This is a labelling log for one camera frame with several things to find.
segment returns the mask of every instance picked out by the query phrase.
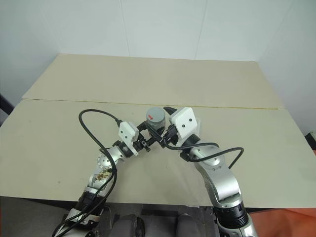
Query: wire connector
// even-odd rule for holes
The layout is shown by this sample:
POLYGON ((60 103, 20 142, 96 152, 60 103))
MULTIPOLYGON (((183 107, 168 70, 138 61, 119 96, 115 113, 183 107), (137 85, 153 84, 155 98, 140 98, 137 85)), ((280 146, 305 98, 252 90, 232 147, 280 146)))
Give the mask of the wire connector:
POLYGON ((174 136, 176 136, 177 133, 178 133, 178 130, 176 126, 172 124, 168 127, 167 132, 164 134, 163 140, 165 140, 166 142, 169 142, 169 140, 173 138, 174 136))
POLYGON ((186 162, 191 161, 191 158, 188 156, 188 154, 187 154, 186 152, 181 152, 181 153, 180 153, 180 157, 181 157, 182 159, 184 159, 186 162))
POLYGON ((120 123, 123 122, 123 121, 120 120, 120 119, 117 119, 116 122, 117 122, 117 125, 118 125, 118 127, 119 127, 120 123))

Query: black cable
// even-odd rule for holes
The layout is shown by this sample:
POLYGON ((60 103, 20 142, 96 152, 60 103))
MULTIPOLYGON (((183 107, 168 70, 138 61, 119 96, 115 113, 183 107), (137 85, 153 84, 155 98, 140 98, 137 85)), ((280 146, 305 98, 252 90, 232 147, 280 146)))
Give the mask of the black cable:
MULTIPOLYGON (((168 149, 171 149, 171 150, 184 150, 184 149, 195 148, 195 147, 202 147, 202 146, 216 146, 216 147, 219 148, 218 144, 212 143, 212 142, 197 143, 197 144, 194 144, 194 145, 181 146, 181 147, 173 147, 173 146, 168 145, 166 139, 164 139, 163 142, 164 142, 165 146, 166 146, 168 149)), ((204 158, 201 158, 201 159, 189 159, 188 161, 189 161, 189 162, 200 162, 200 161, 212 159, 212 158, 214 158, 214 157, 218 157, 218 156, 221 156, 221 155, 223 155, 223 154, 226 154, 226 153, 229 153, 229 152, 233 152, 233 151, 240 151, 240 152, 239 152, 239 154, 236 156, 236 158, 233 160, 233 162, 228 166, 228 169, 231 169, 231 168, 233 167, 233 165, 238 161, 238 159, 239 159, 239 158, 241 157, 241 155, 243 154, 244 148, 242 148, 242 147, 234 147, 234 148, 230 148, 230 149, 227 149, 227 150, 224 150, 224 151, 215 153, 215 154, 213 154, 213 155, 210 155, 210 156, 207 156, 207 157, 204 157, 204 158)))
MULTIPOLYGON (((108 112, 102 111, 102 110, 96 110, 96 109, 87 109, 87 110, 83 110, 79 113, 79 122, 81 124, 81 126, 84 128, 84 130, 86 131, 86 133, 100 146, 100 151, 109 159, 111 167, 112 167, 112 175, 111 177, 100 187, 98 188, 98 190, 96 191, 96 193, 94 194, 93 198, 94 199, 98 193, 112 180, 112 178, 114 177, 114 181, 113 184, 111 185, 110 190, 108 191, 108 193, 101 199, 101 201, 93 208, 91 209, 86 215, 84 215, 82 218, 80 218, 77 222, 75 222, 71 227, 67 228, 65 231, 63 231, 62 233, 60 233, 59 235, 57 235, 56 237, 61 237, 63 236, 65 233, 67 233, 68 231, 70 231, 74 226, 78 225, 82 220, 84 220, 88 215, 90 215, 111 193, 112 189, 114 188, 116 179, 117 179, 117 169, 116 169, 116 165, 115 162, 112 158, 112 156, 110 155, 110 153, 107 151, 107 148, 105 148, 103 146, 103 144, 92 134, 92 132, 87 128, 87 126, 84 124, 83 120, 82 120, 82 115, 86 112, 97 112, 97 113, 102 113, 105 115, 108 115, 110 117, 112 117, 116 122, 117 125, 119 126, 119 124, 121 123, 121 120, 119 120, 117 117, 111 115, 108 112)), ((77 217, 79 217, 80 215, 84 214, 84 212, 86 211, 86 209, 84 209, 82 212, 78 213, 77 215, 64 220, 62 223, 60 223, 57 228, 55 229, 54 233, 52 236, 55 235, 55 233, 58 231, 58 229, 66 224, 68 221, 73 220, 77 217)))
POLYGON ((71 225, 70 227, 68 227, 67 229, 65 229, 62 233, 60 233, 59 235, 57 235, 56 237, 61 237, 64 234, 66 234, 67 232, 69 232, 70 230, 72 230, 76 225, 78 225, 81 221, 83 221, 87 216, 89 216, 99 205, 101 205, 103 203, 104 200, 106 200, 108 198, 108 196, 110 195, 111 191, 114 188, 114 185, 117 181, 117 173, 114 173, 114 181, 110 187, 110 190, 108 191, 108 193, 99 201, 99 203, 97 205, 95 205, 94 208, 92 208, 86 215, 84 215, 83 217, 81 217, 78 221, 76 221, 73 225, 71 225))
POLYGON ((197 143, 197 144, 181 146, 181 147, 170 146, 165 139, 163 140, 163 142, 168 149, 174 150, 174 151, 185 150, 185 149, 190 149, 190 148, 195 148, 195 147, 204 147, 204 146, 215 146, 219 148, 218 144, 215 142, 197 143))

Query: white wall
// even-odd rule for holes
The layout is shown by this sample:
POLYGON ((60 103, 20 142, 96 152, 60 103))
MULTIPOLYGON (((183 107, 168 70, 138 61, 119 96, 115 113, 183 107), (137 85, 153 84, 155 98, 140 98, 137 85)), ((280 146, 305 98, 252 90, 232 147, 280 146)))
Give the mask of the white wall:
POLYGON ((303 134, 316 130, 316 1, 298 0, 259 65, 303 134))
MULTIPOLYGON (((284 96, 291 93, 292 84, 279 90, 275 73, 271 73, 277 70, 269 66, 270 52, 275 51, 273 45, 278 41, 276 35, 296 34, 296 28, 282 31, 282 27, 289 12, 297 11, 297 2, 0 0, 0 93, 16 105, 58 52, 260 61, 306 131, 310 127, 303 129, 305 120, 296 115, 301 111, 284 96)), ((300 101, 299 107, 306 103, 300 101)))

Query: beige tabletop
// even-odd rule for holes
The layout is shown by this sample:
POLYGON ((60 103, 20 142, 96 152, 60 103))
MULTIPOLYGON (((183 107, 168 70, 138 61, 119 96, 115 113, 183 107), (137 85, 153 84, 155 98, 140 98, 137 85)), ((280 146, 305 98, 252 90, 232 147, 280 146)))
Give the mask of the beige tabletop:
MULTIPOLYGON (((23 100, 0 129, 0 195, 78 200, 99 154, 78 121, 87 108, 139 124, 150 106, 23 100)), ((246 206, 316 207, 316 158, 287 110, 194 112, 204 141, 245 148, 232 171, 246 206)), ((119 139, 112 119, 91 113, 84 121, 106 146, 119 139)), ((235 155, 227 155, 227 163, 235 155)), ((109 201, 211 205, 194 165, 157 144, 122 166, 109 201)))
POLYGON ((61 54, 24 99, 283 108, 255 62, 61 54))
MULTIPOLYGON (((79 124, 81 110, 139 124, 152 104, 197 105, 204 141, 245 148, 232 171, 247 207, 316 207, 314 153, 256 63, 60 55, 24 98, 0 128, 2 196, 78 200, 99 155, 79 124), (158 73, 170 87, 156 83, 158 73), (193 74, 198 83, 189 84, 193 74)), ((111 119, 91 113, 84 120, 106 146, 119 139, 111 119)), ((211 205, 194 165, 157 144, 121 167, 108 201, 211 205)))

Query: orange floor mat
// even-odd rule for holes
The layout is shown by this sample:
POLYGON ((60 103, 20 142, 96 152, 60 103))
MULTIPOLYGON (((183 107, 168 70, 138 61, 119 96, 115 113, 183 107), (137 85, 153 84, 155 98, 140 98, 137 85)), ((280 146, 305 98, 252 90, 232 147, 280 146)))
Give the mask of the orange floor mat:
POLYGON ((250 214, 259 237, 316 237, 316 208, 250 214))

